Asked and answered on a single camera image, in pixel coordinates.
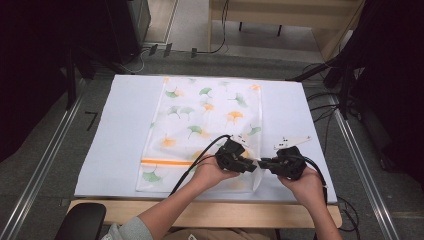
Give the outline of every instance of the person's right arm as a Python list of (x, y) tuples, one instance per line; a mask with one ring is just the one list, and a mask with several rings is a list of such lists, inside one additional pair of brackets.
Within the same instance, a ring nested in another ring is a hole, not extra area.
[(342, 239), (333, 218), (328, 212), (324, 201), (322, 182), (316, 171), (307, 167), (299, 180), (291, 181), (284, 177), (278, 177), (278, 179), (293, 192), (297, 201), (308, 210), (319, 240)]

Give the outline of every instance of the person's left hand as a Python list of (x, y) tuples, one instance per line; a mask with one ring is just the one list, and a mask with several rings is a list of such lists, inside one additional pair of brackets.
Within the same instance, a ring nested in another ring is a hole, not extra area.
[(206, 191), (207, 189), (217, 185), (222, 180), (240, 175), (240, 173), (226, 171), (219, 168), (214, 156), (205, 155), (202, 159), (205, 160), (197, 165), (196, 171), (189, 182), (200, 187), (202, 191)]

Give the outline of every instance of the white tabletop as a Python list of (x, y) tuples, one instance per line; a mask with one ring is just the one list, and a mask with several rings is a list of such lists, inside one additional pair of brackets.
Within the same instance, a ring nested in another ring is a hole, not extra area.
[[(100, 125), (78, 178), (76, 197), (168, 196), (167, 193), (135, 190), (140, 158), (162, 89), (163, 77), (115, 76)], [(302, 84), (239, 78), (227, 80), (249, 81), (262, 87), (262, 157), (276, 156), (274, 145), (281, 142), (283, 137), (310, 136), (312, 139), (298, 145), (298, 148), (302, 155), (319, 166), (328, 185), (328, 202), (337, 202)], [(296, 202), (291, 191), (269, 171), (266, 171), (261, 184), (253, 193), (204, 193), (198, 199)]]

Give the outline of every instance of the human arm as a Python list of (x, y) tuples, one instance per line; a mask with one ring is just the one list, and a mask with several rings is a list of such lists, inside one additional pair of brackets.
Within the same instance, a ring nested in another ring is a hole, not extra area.
[(221, 170), (215, 157), (206, 157), (196, 168), (191, 180), (170, 197), (144, 211), (138, 217), (150, 230), (153, 239), (161, 239), (184, 209), (201, 193), (222, 180), (239, 173)]
[(322, 182), (316, 171), (307, 167), (299, 180), (291, 181), (280, 176), (278, 179), (293, 192), (297, 201), (308, 210), (319, 240), (342, 239), (327, 209), (322, 191)]

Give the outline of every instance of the person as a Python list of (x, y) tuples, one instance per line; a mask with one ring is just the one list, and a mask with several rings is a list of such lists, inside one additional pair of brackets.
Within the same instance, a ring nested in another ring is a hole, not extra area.
[[(200, 194), (221, 181), (238, 176), (239, 173), (222, 170), (215, 157), (207, 157), (196, 168), (191, 180), (173, 195), (140, 213), (122, 226), (113, 224), (102, 240), (118, 239), (273, 239), (274, 236), (243, 229), (203, 230), (196, 232), (180, 230), (170, 233), (172, 224), (184, 209)], [(297, 201), (311, 215), (318, 239), (342, 239), (328, 212), (322, 192), (322, 183), (318, 173), (307, 167), (301, 178), (291, 181), (278, 176), (281, 183), (289, 188)]]

